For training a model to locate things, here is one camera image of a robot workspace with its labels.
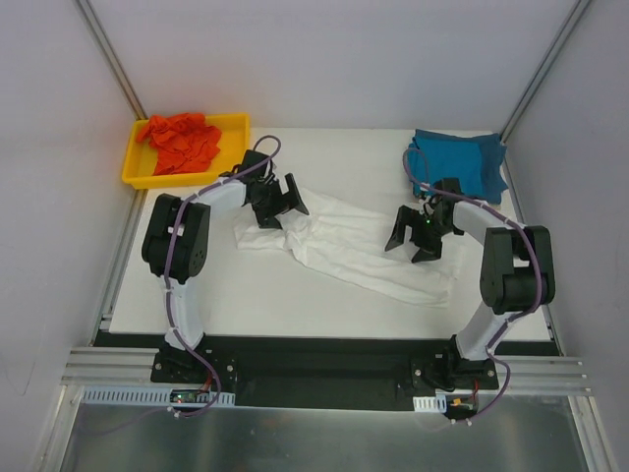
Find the white t shirt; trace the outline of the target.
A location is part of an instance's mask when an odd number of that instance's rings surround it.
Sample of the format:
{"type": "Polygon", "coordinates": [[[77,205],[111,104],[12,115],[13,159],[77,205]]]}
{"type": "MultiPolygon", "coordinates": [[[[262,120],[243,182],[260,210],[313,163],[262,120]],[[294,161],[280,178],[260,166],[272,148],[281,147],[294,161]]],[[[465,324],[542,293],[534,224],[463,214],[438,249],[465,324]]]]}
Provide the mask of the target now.
{"type": "Polygon", "coordinates": [[[310,190],[302,198],[310,213],[280,215],[279,229],[261,229],[250,209],[240,210],[233,223],[237,248],[284,251],[302,266],[394,300],[449,306],[466,258],[461,242],[447,237],[439,260],[414,264],[411,243],[384,250],[392,217],[310,190]]]}

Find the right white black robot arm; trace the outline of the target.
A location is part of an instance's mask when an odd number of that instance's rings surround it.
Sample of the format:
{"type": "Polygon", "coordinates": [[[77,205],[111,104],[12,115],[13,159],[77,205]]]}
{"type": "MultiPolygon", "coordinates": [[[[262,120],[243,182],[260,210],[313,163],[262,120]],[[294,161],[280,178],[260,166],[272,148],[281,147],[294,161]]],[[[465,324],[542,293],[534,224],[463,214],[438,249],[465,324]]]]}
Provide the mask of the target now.
{"type": "Polygon", "coordinates": [[[426,384],[449,391],[465,387],[494,368],[490,355],[515,322],[552,301],[555,281],[549,231],[522,226],[464,196],[456,178],[435,184],[426,209],[399,207],[384,250],[401,246],[407,230],[418,249],[414,264],[440,260],[442,239],[449,234],[469,235],[483,246],[482,302],[443,353],[421,368],[426,384]]]}

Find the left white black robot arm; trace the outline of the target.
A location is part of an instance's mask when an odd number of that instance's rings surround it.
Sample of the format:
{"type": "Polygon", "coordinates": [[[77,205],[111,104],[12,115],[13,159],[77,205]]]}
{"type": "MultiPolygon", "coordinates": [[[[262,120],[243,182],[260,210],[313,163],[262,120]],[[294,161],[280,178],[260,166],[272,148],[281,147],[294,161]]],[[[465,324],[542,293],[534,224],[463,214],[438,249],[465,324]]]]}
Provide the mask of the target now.
{"type": "Polygon", "coordinates": [[[171,375],[188,383],[205,381],[206,387],[217,384],[200,351],[204,328],[194,285],[207,261],[212,219],[245,206],[260,229],[280,229],[279,217],[291,210],[309,213],[294,175],[278,177],[273,156],[255,149],[246,150],[241,163],[186,198],[167,193],[156,198],[141,256],[161,282],[168,323],[153,368],[157,381],[171,375]]]}

